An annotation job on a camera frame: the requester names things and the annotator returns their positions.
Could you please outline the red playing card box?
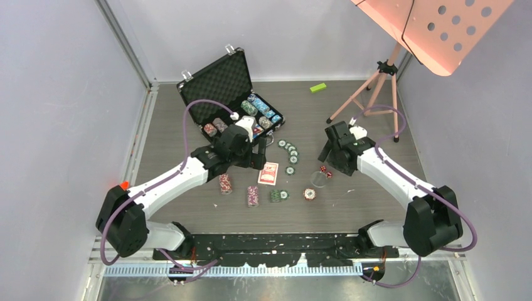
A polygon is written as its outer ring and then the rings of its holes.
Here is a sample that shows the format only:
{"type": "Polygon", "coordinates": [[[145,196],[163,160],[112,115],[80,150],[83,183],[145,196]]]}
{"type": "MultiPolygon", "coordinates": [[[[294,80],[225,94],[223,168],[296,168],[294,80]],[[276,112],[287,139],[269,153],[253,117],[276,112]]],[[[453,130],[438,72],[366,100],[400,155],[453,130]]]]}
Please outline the red playing card box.
{"type": "Polygon", "coordinates": [[[276,185],[278,171],[278,163],[266,162],[263,169],[259,172],[257,183],[270,186],[276,185]]]}

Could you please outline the clear dealer button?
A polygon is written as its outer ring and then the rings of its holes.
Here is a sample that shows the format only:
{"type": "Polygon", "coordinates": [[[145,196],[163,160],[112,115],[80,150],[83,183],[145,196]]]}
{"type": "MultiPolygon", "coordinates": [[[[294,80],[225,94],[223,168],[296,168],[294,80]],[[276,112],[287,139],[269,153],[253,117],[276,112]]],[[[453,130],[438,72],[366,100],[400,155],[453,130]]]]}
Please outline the clear dealer button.
{"type": "Polygon", "coordinates": [[[311,175],[311,184],[316,188],[322,188],[327,184],[327,174],[322,171],[313,172],[311,175]]]}

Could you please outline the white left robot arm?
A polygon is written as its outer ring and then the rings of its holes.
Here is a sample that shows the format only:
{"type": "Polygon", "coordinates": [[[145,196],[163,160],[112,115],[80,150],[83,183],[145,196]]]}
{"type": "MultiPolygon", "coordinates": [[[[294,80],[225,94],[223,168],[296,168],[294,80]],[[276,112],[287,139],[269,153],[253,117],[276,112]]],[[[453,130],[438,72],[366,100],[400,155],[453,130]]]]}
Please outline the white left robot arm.
{"type": "Polygon", "coordinates": [[[229,125],[210,145],[199,147],[182,163],[138,186],[108,190],[96,220],[102,234],[100,255],[110,243],[118,258],[143,248],[169,251],[178,260],[192,252],[192,242],[177,223],[157,223],[151,216],[185,192],[206,184],[232,166],[263,169],[265,138],[253,137],[256,120],[244,116],[229,125]]]}

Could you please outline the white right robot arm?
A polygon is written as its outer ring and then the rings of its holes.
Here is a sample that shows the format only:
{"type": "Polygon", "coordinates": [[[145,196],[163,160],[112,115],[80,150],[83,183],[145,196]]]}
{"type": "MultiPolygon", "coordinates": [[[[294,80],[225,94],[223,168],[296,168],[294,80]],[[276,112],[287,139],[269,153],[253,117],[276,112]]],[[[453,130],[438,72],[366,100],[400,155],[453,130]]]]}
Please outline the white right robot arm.
{"type": "Polygon", "coordinates": [[[371,258],[384,246],[399,246],[427,256],[462,237],[462,219],[456,213],[451,188],[435,187],[413,176],[391,160],[362,127],[339,122],[324,131],[327,141],[319,161],[347,176],[355,172],[368,176],[406,211],[402,223],[379,219],[360,228],[356,246],[362,255],[371,258]]]}

